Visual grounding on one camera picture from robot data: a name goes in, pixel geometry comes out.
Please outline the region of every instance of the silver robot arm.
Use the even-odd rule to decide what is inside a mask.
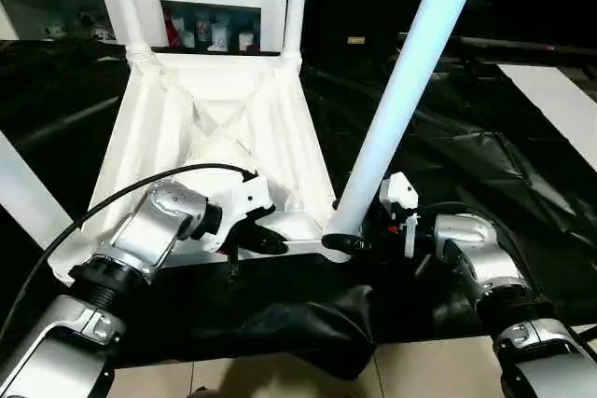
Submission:
[[[178,240],[218,232],[222,210],[171,180],[151,185],[110,240],[74,267],[60,295],[0,374],[0,398],[105,397],[110,357],[126,330],[127,308]]]
[[[555,318],[498,245],[491,223],[441,214],[434,236],[437,257],[455,266],[493,339],[507,398],[597,396],[595,353]]]

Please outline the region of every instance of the tile floor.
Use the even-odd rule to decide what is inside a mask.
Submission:
[[[491,340],[387,345],[356,381],[287,354],[117,371],[109,398],[503,398]]]

